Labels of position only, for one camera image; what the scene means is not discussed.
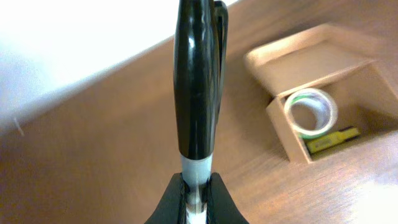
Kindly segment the black and white permanent marker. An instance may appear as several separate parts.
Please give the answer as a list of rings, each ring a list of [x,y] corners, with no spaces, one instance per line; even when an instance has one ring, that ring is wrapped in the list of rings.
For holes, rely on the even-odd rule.
[[[223,1],[181,0],[174,42],[174,98],[182,161],[183,220],[207,223],[216,125],[228,38]]]

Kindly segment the yellow highlighter marker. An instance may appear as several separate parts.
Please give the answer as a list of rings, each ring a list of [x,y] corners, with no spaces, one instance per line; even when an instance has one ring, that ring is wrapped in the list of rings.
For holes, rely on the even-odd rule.
[[[350,126],[339,131],[335,131],[330,134],[326,134],[322,137],[316,138],[314,140],[306,143],[309,153],[314,154],[325,149],[337,146],[344,142],[353,140],[361,135],[358,128]]]

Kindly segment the cream masking tape roll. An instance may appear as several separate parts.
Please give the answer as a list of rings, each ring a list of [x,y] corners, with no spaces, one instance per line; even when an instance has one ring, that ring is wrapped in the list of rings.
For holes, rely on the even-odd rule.
[[[314,129],[315,128],[315,115],[309,108],[299,105],[297,100],[305,95],[311,95],[322,99],[324,104],[328,107],[328,125],[327,132],[335,125],[338,118],[338,107],[334,99],[325,91],[316,88],[304,88],[291,94],[285,101],[284,113],[292,122],[293,130],[301,137],[302,128]]]

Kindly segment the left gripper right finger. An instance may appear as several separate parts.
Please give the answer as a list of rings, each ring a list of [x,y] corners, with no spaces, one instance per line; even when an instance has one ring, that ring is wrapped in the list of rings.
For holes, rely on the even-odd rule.
[[[238,210],[219,173],[212,173],[207,186],[208,224],[248,224]]]

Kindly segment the green tape roll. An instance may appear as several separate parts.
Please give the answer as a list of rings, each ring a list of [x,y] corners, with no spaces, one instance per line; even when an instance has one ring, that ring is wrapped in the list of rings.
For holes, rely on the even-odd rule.
[[[305,95],[297,100],[299,105],[306,106],[315,115],[316,123],[314,129],[302,128],[301,135],[305,139],[313,139],[327,132],[328,107],[322,99],[311,95]]]

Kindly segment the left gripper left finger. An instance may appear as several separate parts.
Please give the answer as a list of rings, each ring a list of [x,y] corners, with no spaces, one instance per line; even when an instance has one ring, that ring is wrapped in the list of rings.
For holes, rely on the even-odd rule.
[[[185,182],[181,173],[172,176],[162,198],[145,224],[186,223]]]

